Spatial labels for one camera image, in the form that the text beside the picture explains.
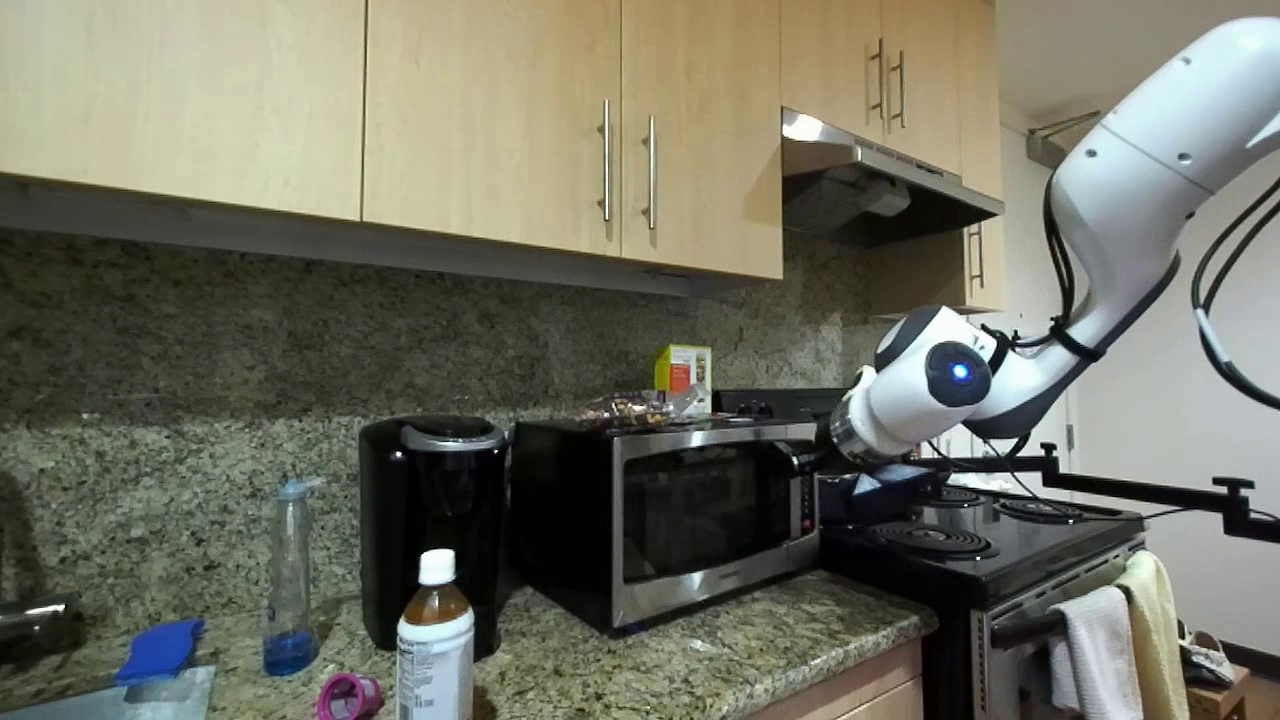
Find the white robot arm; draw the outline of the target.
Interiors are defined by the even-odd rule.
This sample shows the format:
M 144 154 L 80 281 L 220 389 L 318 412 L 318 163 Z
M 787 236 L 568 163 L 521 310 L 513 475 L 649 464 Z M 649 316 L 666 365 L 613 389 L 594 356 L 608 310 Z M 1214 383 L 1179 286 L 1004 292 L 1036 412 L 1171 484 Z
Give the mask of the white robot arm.
M 1026 435 L 1171 286 L 1183 225 L 1277 148 L 1280 21 L 1206 27 L 1134 85 L 1047 178 L 1045 242 L 1061 311 L 1012 341 L 955 310 L 916 310 L 828 418 L 839 458 L 894 462 L 963 425 Z

